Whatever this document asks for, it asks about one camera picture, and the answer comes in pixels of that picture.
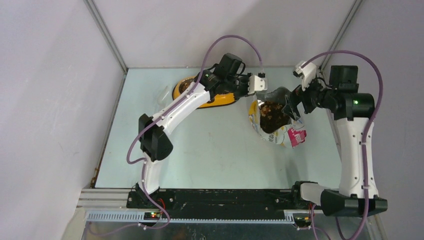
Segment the colourful pet food bag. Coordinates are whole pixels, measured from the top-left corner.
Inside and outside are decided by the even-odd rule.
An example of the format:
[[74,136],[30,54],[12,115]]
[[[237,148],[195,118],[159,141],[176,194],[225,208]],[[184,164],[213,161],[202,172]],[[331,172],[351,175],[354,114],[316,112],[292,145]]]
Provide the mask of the colourful pet food bag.
[[303,120],[293,120],[283,113],[290,91],[278,87],[271,92],[257,92],[248,107],[248,119],[262,140],[294,148],[306,141]]

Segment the clear plastic scoop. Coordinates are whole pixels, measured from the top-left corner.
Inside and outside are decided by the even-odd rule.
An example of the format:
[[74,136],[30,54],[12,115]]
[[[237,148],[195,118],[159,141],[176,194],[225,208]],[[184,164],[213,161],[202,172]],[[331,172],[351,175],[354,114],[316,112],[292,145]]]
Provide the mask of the clear plastic scoop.
[[169,86],[165,86],[157,95],[156,103],[158,104],[160,109],[165,108],[168,105],[168,98],[170,95]]

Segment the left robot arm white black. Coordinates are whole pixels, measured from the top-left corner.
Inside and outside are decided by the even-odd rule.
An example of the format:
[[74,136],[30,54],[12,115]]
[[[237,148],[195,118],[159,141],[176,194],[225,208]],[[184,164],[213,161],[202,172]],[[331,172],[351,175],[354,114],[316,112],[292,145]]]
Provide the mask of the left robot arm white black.
[[159,178],[163,163],[173,151],[170,139],[175,128],[194,110],[213,101],[217,95],[232,93],[235,98],[245,97],[251,74],[244,74],[246,64],[241,58],[226,53],[219,63],[201,70],[186,89],[170,105],[152,116],[143,114],[138,119],[143,162],[139,187],[143,190],[138,201],[145,208],[158,202]]

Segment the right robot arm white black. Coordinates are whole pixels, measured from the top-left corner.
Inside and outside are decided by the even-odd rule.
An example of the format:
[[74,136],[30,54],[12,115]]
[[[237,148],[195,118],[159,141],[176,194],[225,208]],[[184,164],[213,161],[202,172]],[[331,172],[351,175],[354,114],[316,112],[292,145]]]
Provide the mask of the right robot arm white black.
[[329,87],[320,83],[316,72],[313,63],[294,68],[293,75],[301,79],[301,84],[286,96],[282,112],[297,120],[298,105],[303,105],[306,114],[316,108],[333,114],[340,143],[341,179],[338,189],[298,181],[297,191],[290,196],[291,204],[304,209],[310,202],[315,203],[328,217],[369,217],[385,212],[388,201],[379,196],[373,173],[374,97],[359,92],[357,66],[332,66]]

